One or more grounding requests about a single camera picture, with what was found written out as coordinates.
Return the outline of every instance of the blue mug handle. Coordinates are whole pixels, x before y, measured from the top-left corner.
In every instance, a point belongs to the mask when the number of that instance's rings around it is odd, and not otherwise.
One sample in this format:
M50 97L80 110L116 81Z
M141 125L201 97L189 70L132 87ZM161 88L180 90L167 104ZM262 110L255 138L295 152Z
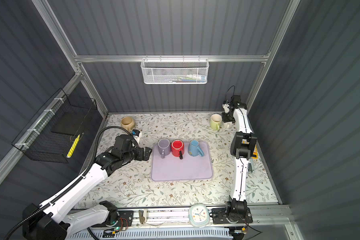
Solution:
M200 156L204 156L204 152L202 151L202 149L200 148L200 146L197 146L197 149L199 150L199 155Z

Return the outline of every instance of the clock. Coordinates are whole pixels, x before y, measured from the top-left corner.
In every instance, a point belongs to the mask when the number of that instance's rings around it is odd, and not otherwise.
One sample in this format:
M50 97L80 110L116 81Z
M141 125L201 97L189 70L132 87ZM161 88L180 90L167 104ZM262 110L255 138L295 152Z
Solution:
M209 223L209 211L203 204L196 204L188 210L189 221L194 227L204 227Z

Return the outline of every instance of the mug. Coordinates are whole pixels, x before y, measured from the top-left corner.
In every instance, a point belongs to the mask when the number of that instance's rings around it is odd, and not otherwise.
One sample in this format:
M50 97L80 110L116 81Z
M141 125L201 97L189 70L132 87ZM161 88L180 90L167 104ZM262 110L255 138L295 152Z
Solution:
M198 155L204 156L204 152L200 148L199 142L197 140L192 140L188 146L188 153L192 157L196 157Z
M171 144L172 155L183 159L184 143L181 140L175 140Z
M223 118L220 116L220 114L213 114L211 116L211 129L217 131L220 128L222 120Z
M233 126L232 122L223 122L223 128L227 129L227 128L231 128Z
M169 142L168 139L160 139L160 141L157 144L158 147L158 152L161 155L161 158L164 158L165 156L167 156L168 154L171 153L171 143Z
M131 117L125 117L121 119L121 127L127 130L128 132L131 132L132 129L134 129L136 126L136 123L133 118Z

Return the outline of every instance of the floral pattern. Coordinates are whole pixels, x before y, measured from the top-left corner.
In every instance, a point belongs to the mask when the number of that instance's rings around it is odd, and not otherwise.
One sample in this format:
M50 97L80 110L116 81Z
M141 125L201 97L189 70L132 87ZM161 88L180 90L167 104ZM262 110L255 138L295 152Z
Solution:
M77 209L87 209L108 200L117 207L178 206L224 204L231 191L234 166L229 148L235 134L230 129L214 131L210 128L210 116L214 113L159 113L159 114L113 114L107 126L120 126L126 116L135 119L136 129L143 136L140 147L153 147L161 138L169 141L206 141L210 147L213 178L154 182L150 178L152 157L146 162L132 161L116 170L84 196ZM119 129L104 132L97 154L114 144L115 137L123 134ZM248 203L277 202L268 175L260 158L254 159L254 171L247 174L246 198Z

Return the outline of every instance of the tray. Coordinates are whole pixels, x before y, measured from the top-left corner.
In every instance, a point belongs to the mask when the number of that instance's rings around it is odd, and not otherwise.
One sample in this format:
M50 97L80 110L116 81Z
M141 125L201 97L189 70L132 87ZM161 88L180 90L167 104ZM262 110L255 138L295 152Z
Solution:
M175 157L170 153L161 158L157 144L153 147L151 179L155 182L202 180L213 177L211 157L207 142L199 141L204 156L192 157L188 154L190 142L184 142L183 159Z

